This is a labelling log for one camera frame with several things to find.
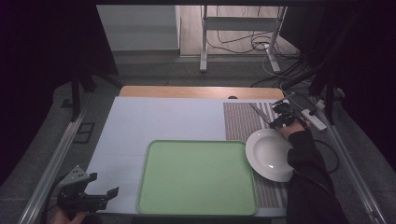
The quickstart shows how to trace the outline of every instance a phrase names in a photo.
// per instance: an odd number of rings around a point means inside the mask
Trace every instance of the metal rail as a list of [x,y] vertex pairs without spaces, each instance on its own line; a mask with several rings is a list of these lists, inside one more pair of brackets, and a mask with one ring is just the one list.
[[19,224],[35,223],[35,219],[37,218],[41,206],[49,194],[50,187],[59,172],[59,169],[64,161],[64,157],[70,148],[74,136],[76,135],[78,127],[82,122],[85,113],[87,112],[87,105],[90,99],[91,96],[89,95],[76,120],[74,122],[70,122],[67,126],[60,143],[56,147],[55,152],[53,153],[52,158],[50,159],[49,164],[44,171],[44,174],[41,176],[41,179],[35,187],[32,197],[30,198],[20,217],[20,220],[18,221]]
[[361,202],[363,203],[363,206],[366,209],[370,219],[375,224],[388,223],[385,220],[384,216],[382,215],[375,197],[373,196],[372,192],[367,186],[367,183],[364,181],[363,177],[361,176],[361,173],[359,172],[357,166],[355,165],[355,162],[347,153],[347,148],[344,142],[342,141],[336,127],[334,127],[333,125],[330,124],[329,121],[327,121],[323,111],[318,110],[317,115],[328,127],[328,134],[330,136],[330,139],[332,140],[332,143],[334,144],[334,147],[336,148],[337,153],[340,157],[341,163],[343,163],[343,165],[345,166],[346,173],[348,174],[352,182],[352,185],[355,187],[355,190],[357,191],[359,197],[361,198]]

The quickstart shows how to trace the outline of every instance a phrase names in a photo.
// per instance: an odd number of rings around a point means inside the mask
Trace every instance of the wooden table edge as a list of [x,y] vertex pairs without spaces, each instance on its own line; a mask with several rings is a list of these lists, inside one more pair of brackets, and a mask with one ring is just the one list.
[[157,97],[157,98],[209,98],[228,99],[282,99],[282,90],[278,88],[248,87],[180,87],[180,86],[124,86],[121,97]]

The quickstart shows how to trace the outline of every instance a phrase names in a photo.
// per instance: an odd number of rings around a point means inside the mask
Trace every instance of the floor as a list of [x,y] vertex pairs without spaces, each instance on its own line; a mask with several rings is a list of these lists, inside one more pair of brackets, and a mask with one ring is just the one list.
[[[275,18],[278,7],[216,7],[207,8],[208,17],[250,17]],[[180,6],[181,35],[180,54],[182,56],[199,55],[202,46],[202,21],[204,8],[198,6]],[[264,54],[263,45],[253,50],[251,43],[268,42],[272,33],[250,31],[208,31],[206,34],[208,54],[257,55]],[[283,53],[295,53],[296,48],[281,36],[276,40],[279,50]]]

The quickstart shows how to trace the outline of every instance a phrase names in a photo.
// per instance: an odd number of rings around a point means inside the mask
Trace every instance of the gray floor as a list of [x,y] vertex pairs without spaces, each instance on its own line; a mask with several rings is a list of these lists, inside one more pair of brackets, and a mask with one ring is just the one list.
[[[237,86],[249,87],[252,83],[270,77],[262,68],[262,57],[210,57],[208,71],[199,72],[198,58],[183,58],[173,53],[115,53],[120,72],[114,77],[124,85],[168,85],[168,86]],[[282,69],[292,62],[279,61]],[[83,169],[88,167],[106,117],[114,98],[120,90],[94,77],[97,89],[94,93],[81,91],[82,102],[91,99],[87,105],[87,114],[83,123],[94,122],[94,130],[88,144],[74,143],[61,166],[59,174],[68,173],[77,164]],[[262,82],[257,87],[271,87],[275,80]],[[308,85],[301,83],[295,86],[296,91],[306,92]],[[35,140],[28,148],[21,162],[11,177],[0,188],[1,223],[17,223],[29,201],[35,186],[43,174],[54,149],[60,142],[68,121],[71,108],[61,108],[64,99],[70,99],[70,84],[65,84],[54,93],[54,103]],[[302,107],[311,105],[305,99],[295,96],[293,100]],[[392,223],[396,219],[396,178],[383,156],[367,138],[364,132],[353,122],[342,107],[334,110],[335,127],[342,134],[348,152],[357,163],[362,177],[374,194],[385,218]],[[330,143],[326,133],[314,132],[315,138]],[[77,134],[75,140],[86,136]],[[324,146],[319,146],[329,167],[334,166],[334,156]],[[360,197],[347,177],[343,165],[332,174],[337,197],[351,223],[371,223],[361,203]],[[131,217],[104,216],[105,223],[131,223]],[[154,220],[134,220],[135,223],[155,223]],[[273,223],[284,223],[284,219],[273,220]]]

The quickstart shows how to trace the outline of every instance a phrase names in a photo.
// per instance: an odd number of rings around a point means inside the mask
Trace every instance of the table top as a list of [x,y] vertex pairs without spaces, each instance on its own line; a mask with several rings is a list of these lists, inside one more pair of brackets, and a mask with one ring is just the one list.
[[228,99],[282,99],[283,92],[276,88],[243,87],[171,87],[171,86],[125,86],[120,96],[160,98],[206,98]]
[[[86,192],[120,187],[103,213],[140,214],[136,202],[147,157],[156,140],[241,141],[268,128],[249,103],[269,108],[283,98],[272,88],[127,86],[117,97],[87,173],[101,174]],[[286,186],[253,173],[258,192],[255,217],[283,217]]]

